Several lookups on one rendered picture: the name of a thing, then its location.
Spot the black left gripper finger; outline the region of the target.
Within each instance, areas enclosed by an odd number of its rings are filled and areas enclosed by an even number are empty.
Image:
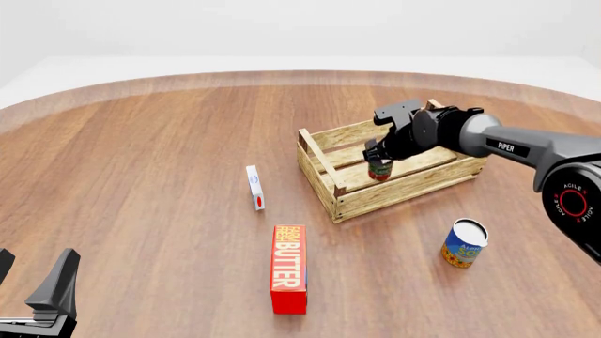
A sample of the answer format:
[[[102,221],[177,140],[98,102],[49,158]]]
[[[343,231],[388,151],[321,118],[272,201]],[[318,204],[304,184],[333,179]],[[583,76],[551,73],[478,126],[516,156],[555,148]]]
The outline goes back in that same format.
[[[15,261],[15,255],[5,248],[0,248],[0,285],[5,281]]]
[[[75,285],[80,258],[71,248],[59,255],[42,284],[25,301],[34,318],[77,317]]]

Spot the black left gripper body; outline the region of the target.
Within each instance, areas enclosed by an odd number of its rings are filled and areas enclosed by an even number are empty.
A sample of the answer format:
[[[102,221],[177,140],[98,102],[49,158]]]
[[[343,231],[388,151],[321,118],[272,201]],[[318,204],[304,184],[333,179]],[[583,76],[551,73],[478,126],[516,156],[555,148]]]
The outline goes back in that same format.
[[[49,319],[0,317],[0,338],[71,338],[77,321],[68,315],[51,314]]]

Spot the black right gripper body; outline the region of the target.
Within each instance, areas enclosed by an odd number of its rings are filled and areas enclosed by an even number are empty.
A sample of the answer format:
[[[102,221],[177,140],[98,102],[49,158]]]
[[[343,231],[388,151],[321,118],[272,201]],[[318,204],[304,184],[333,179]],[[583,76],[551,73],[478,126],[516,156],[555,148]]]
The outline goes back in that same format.
[[[367,140],[364,143],[363,158],[371,164],[384,164],[397,160],[391,154],[388,154],[383,143],[378,142],[376,138]]]

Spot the tomato sauce can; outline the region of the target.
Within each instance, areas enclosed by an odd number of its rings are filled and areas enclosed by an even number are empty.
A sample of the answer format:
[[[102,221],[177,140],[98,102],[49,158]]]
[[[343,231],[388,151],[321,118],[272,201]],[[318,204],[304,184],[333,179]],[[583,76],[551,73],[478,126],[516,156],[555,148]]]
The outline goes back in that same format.
[[[389,179],[393,170],[393,160],[381,160],[368,162],[368,176],[376,181]]]

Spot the wooden slat tray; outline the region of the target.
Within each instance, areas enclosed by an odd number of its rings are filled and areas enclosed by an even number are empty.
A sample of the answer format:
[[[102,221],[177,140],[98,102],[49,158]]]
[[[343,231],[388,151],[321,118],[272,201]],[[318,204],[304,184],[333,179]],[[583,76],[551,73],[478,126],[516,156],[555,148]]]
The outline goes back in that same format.
[[[475,179],[485,167],[485,158],[437,147],[395,162],[389,179],[372,179],[362,156],[364,143],[381,139],[390,126],[366,120],[315,133],[299,130],[300,169],[334,223]]]

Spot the blue soup can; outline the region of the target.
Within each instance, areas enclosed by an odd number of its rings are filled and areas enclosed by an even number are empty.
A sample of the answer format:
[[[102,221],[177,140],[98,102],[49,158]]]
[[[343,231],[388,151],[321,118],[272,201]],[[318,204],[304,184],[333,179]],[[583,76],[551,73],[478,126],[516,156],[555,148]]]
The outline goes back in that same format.
[[[486,228],[474,219],[457,219],[442,244],[442,257],[454,267],[470,267],[484,247],[488,246]]]

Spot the small white printed box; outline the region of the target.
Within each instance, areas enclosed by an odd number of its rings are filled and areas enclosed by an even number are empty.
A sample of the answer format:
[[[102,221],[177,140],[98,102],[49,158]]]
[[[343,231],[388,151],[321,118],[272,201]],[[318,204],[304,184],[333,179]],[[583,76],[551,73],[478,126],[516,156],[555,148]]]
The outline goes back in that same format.
[[[251,196],[253,197],[254,209],[262,210],[265,208],[263,191],[259,179],[259,175],[255,165],[248,165],[246,167],[247,178],[249,182],[249,188]]]

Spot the red butter box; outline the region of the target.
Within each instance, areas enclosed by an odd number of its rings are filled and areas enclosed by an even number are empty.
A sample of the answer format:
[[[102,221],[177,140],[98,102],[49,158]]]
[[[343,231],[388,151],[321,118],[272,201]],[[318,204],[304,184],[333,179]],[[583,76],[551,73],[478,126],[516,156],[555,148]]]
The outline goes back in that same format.
[[[306,227],[279,224],[273,228],[270,296],[277,315],[305,315],[308,303]]]

